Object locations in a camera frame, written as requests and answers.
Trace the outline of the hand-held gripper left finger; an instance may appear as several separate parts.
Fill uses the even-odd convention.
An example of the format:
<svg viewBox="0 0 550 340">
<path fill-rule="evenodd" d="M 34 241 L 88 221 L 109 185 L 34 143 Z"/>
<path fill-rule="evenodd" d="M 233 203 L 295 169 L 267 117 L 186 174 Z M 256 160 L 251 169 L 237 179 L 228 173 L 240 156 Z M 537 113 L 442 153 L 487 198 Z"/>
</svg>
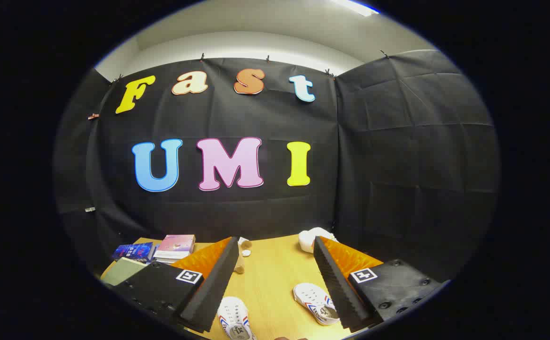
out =
<svg viewBox="0 0 550 340">
<path fill-rule="evenodd" d="M 154 261 L 113 286 L 118 297 L 165 325 L 210 331 L 239 258 L 228 237 L 173 264 Z"/>
</svg>

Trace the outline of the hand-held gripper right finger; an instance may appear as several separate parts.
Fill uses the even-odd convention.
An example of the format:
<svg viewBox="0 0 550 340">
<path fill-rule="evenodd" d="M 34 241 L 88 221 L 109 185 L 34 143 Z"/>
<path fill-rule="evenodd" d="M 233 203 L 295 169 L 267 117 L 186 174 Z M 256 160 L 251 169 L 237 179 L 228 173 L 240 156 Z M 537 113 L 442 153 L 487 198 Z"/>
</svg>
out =
<svg viewBox="0 0 550 340">
<path fill-rule="evenodd" d="M 313 248 L 342 327 L 352 332 L 393 323 L 446 286 L 405 260 L 377 260 L 325 237 Z"/>
</svg>

